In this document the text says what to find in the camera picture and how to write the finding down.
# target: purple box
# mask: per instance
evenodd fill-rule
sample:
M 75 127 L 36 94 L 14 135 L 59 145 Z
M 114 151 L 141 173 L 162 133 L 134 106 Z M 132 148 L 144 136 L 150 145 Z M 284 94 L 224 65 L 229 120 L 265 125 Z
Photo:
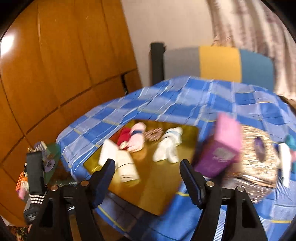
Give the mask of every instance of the purple box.
M 204 147 L 201 159 L 194 169 L 206 177 L 215 177 L 239 159 L 240 148 L 240 124 L 226 113 L 220 112 L 214 134 Z

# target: blue checkered blanket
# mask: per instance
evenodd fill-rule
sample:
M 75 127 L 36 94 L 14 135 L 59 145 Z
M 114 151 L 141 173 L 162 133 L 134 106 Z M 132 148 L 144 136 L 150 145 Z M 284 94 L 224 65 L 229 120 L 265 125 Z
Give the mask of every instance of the blue checkered blanket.
M 197 126 L 203 141 L 224 111 L 240 123 L 260 128 L 274 142 L 287 134 L 296 138 L 296 117 L 289 106 L 268 90 L 254 85 L 178 77 L 145 87 L 99 105 L 69 125 L 57 138 L 62 162 L 76 180 L 89 179 L 83 163 L 131 119 L 150 119 Z M 278 240 L 296 214 L 296 177 L 290 188 L 281 184 L 255 205 L 270 241 Z M 181 183 L 166 213 L 156 217 L 108 193 L 96 211 L 133 240 L 190 240 L 201 211 Z M 215 240 L 221 240 L 226 207 L 220 211 Z

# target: pink box top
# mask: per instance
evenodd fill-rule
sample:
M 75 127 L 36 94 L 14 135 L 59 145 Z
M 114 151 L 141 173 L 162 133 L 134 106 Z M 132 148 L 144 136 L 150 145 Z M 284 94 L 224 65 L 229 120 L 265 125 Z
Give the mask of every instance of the pink box top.
M 240 152 L 241 128 L 239 122 L 228 116 L 225 112 L 219 112 L 214 140 L 230 147 L 234 151 Z

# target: wooden wardrobe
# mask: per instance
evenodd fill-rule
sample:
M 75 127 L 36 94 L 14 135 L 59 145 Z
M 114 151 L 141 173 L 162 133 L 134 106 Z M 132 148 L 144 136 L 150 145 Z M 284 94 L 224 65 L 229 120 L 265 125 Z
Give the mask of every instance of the wooden wardrobe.
M 33 1 L 1 40 L 0 82 L 0 215 L 24 225 L 27 148 L 141 88 L 120 0 Z

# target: silver screw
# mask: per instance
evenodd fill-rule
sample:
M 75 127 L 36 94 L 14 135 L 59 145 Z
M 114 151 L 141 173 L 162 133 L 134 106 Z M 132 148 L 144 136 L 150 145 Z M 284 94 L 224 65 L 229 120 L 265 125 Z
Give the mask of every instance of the silver screw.
M 50 190 L 52 190 L 54 192 L 54 191 L 58 190 L 58 188 L 59 187 L 57 185 L 53 185 Z
M 238 189 L 239 192 L 243 192 L 244 191 L 244 188 L 242 186 L 238 186 L 237 189 Z
M 89 185 L 89 181 L 88 180 L 84 180 L 84 181 L 81 182 L 81 186 L 86 187 L 88 185 Z
M 207 186 L 209 186 L 209 187 L 213 187 L 213 186 L 215 186 L 215 183 L 212 182 L 212 181 L 207 181 L 206 184 L 207 184 Z

